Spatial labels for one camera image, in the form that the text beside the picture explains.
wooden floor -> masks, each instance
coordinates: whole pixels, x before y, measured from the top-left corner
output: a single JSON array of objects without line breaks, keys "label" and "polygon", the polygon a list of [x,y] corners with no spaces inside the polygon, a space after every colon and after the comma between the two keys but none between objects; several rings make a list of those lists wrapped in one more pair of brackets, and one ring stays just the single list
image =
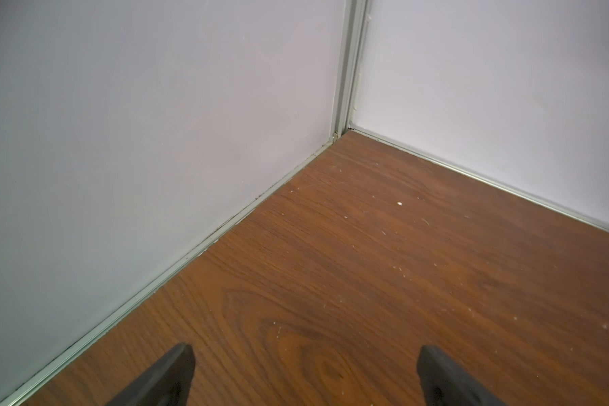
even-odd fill
[{"label": "wooden floor", "polygon": [[609,405],[609,234],[350,133],[27,404],[180,341],[190,405],[422,405],[427,343],[509,405]]}]

